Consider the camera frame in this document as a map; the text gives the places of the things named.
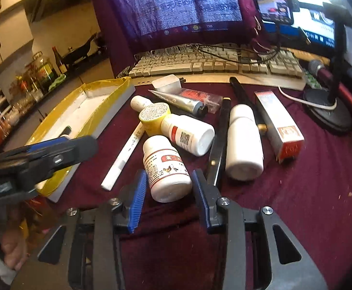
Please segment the person's left hand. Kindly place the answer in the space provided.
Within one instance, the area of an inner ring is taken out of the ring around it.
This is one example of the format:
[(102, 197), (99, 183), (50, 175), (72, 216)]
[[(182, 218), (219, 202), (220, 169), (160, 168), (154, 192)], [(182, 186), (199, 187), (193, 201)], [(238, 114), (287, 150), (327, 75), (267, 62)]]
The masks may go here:
[(6, 230), (0, 246), (4, 253), (4, 263), (10, 269), (19, 271), (27, 260), (27, 244), (21, 229), (23, 214), (20, 207), (7, 207)]

